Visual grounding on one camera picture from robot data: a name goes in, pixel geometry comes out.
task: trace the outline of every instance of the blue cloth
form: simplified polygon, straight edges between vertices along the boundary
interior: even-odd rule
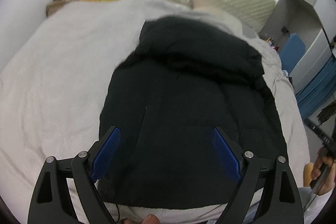
[[[292,33],[279,53],[282,69],[290,74],[301,57],[305,54],[305,51],[306,46],[300,37],[296,33]]]
[[[336,90],[336,60],[333,56],[297,95],[302,119],[311,116]]]

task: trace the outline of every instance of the human hand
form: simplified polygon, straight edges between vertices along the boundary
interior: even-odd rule
[[[322,156],[321,148],[318,151],[318,157],[314,163],[314,167],[311,172],[311,178],[315,180],[321,174],[320,167],[322,163],[327,164],[329,167],[331,166],[331,171],[321,190],[318,192],[318,195],[324,195],[335,187],[336,161],[332,157]]]
[[[121,222],[122,224],[140,224],[129,219],[122,220]],[[160,220],[155,215],[150,214],[141,222],[141,224],[160,224]]]

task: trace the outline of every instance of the silver screw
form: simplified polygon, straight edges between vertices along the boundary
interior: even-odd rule
[[[47,160],[46,160],[47,163],[51,163],[53,161],[54,161],[54,157],[53,156],[48,157]]]
[[[278,160],[279,160],[280,162],[285,162],[285,161],[286,161],[285,157],[283,157],[283,156],[279,156],[279,157],[278,157]]]
[[[78,153],[78,156],[79,156],[80,158],[85,158],[85,157],[87,156],[87,152],[86,152],[86,151],[79,152],[79,153]]]
[[[245,155],[245,157],[246,158],[253,158],[253,153],[251,152],[251,151],[246,151],[245,153],[244,153],[244,155]]]

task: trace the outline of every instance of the person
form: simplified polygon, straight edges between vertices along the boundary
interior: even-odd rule
[[[320,213],[322,210],[323,206],[329,199],[332,190],[335,188],[335,178],[336,178],[336,160],[334,160],[332,157],[328,156],[321,156],[320,154],[321,149],[318,151],[318,157],[314,163],[314,168],[311,172],[311,178],[312,180],[315,180],[320,174],[320,167],[322,163],[327,164],[328,166],[331,167],[331,171],[320,189],[317,197],[311,203],[309,208],[307,209],[306,212],[304,212],[304,223],[305,224],[310,224]],[[305,205],[305,201],[311,192],[311,189],[309,187],[301,187],[299,188],[300,196],[301,196],[301,201],[302,201],[302,206]],[[244,223],[248,223],[251,221],[251,218],[254,217],[254,213],[250,212],[249,216],[245,219]],[[123,219],[121,220],[121,224],[161,224],[160,220],[157,218],[157,216],[153,214],[149,214],[146,218],[141,223],[134,222],[130,219]]]

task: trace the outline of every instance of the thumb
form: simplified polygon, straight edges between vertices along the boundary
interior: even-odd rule
[[[160,224],[160,220],[155,215],[148,215],[143,221],[142,224]]]

